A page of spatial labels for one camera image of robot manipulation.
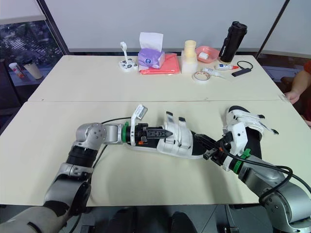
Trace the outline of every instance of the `tissue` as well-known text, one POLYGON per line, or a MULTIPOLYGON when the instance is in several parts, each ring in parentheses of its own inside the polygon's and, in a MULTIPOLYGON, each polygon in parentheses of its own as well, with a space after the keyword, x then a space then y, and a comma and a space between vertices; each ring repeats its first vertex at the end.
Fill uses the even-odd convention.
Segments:
POLYGON ((163 34, 161 33, 140 33, 139 43, 141 50, 138 53, 138 63, 140 66, 161 68, 165 60, 162 42, 163 34))

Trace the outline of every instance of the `white wall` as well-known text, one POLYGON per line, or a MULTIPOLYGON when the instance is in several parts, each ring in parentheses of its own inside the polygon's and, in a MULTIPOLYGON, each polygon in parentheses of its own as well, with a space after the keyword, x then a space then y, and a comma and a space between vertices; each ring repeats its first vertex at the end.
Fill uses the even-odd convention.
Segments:
POLYGON ((137 51, 140 32, 164 34, 163 48, 185 40, 220 48, 232 21, 248 26, 240 48, 263 43, 282 0, 45 0, 70 51, 137 51))
POLYGON ((36 0, 0 0, 0 24, 45 20, 36 0))
POLYGON ((280 51, 311 58, 311 0, 291 0, 288 4, 263 48, 264 53, 280 51))

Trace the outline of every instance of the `white table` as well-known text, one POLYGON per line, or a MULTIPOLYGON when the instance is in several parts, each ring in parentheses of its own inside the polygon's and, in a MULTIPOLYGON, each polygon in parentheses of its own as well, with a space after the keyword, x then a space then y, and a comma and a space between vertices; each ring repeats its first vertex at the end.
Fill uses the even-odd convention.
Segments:
MULTIPOLYGON (((202 101, 143 102, 143 122, 160 125, 165 111, 186 118, 190 129, 219 139, 225 111, 240 105, 264 114, 263 122, 279 135, 265 132, 262 156, 275 165, 290 166, 311 184, 311 131, 289 102, 202 101)), ((75 131, 87 122, 130 116, 130 102, 27 102, 0 137, 0 203, 41 205, 44 195, 65 162, 75 131)), ((164 154, 108 146, 92 179, 88 206, 174 205, 257 202, 232 171, 212 161, 185 160, 164 154)))
MULTIPOLYGON (((251 72, 225 79, 211 77, 207 84, 194 82, 190 74, 140 75, 123 72, 120 56, 63 56, 29 101, 205 101, 279 100, 283 94, 253 56, 237 55, 254 65, 251 72)), ((199 62, 199 67, 213 68, 199 62)))

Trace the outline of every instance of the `black thermos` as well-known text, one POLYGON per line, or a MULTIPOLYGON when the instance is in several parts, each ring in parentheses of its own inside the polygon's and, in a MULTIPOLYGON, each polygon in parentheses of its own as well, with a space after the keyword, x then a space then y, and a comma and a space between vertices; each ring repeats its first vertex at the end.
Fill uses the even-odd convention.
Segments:
POLYGON ((224 41, 224 45, 220 50, 220 61, 230 63, 238 50, 243 37, 247 33, 247 26, 238 21, 232 22, 231 27, 228 29, 228 35, 224 41))

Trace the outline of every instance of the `pink bowl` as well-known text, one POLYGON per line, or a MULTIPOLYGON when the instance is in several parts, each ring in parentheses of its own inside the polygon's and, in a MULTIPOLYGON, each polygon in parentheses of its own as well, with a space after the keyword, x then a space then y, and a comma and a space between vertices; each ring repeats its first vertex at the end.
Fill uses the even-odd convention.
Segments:
POLYGON ((211 63, 215 61, 219 56, 219 51, 209 46, 200 46, 195 49, 195 53, 196 53, 198 60, 201 62, 205 62, 205 63, 211 63), (208 58, 207 59, 200 58, 199 57, 200 52, 207 53, 208 58))

